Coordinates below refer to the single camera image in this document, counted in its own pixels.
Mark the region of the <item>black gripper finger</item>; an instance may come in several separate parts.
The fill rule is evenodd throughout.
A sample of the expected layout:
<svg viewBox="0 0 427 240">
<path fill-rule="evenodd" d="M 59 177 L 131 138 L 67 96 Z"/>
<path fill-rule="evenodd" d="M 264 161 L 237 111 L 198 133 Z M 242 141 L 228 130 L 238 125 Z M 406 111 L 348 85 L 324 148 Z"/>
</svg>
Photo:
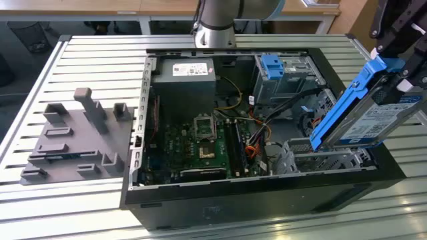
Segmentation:
<svg viewBox="0 0 427 240">
<path fill-rule="evenodd" d="M 427 55 L 427 1 L 380 0 L 376 5 L 369 37 L 376 39 L 376 53 L 394 58 L 413 47 Z"/>
<path fill-rule="evenodd" d="M 410 90 L 427 90 L 427 34 L 416 41 L 412 55 L 390 76 L 381 88 L 382 96 L 374 101 L 378 105 L 396 103 Z"/>
</svg>

